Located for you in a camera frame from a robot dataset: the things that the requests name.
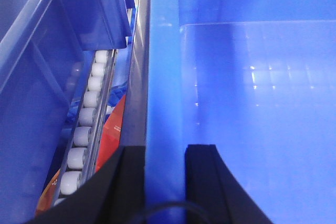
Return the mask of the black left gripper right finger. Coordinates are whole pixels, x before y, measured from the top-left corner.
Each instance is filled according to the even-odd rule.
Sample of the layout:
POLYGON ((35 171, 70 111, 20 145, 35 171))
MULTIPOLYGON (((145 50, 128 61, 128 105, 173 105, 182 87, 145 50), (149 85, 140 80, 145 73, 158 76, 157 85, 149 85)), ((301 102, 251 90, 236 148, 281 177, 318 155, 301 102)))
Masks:
POLYGON ((272 223, 232 175, 215 145, 188 145, 185 193, 211 223, 272 223))

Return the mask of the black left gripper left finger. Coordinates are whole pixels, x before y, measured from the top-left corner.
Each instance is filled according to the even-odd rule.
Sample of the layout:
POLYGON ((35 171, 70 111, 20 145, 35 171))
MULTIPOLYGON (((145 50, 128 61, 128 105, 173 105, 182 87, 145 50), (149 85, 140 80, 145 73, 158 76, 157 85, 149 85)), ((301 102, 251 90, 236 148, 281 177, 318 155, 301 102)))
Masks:
POLYGON ((145 223, 144 146, 120 146, 75 193, 30 223, 145 223))

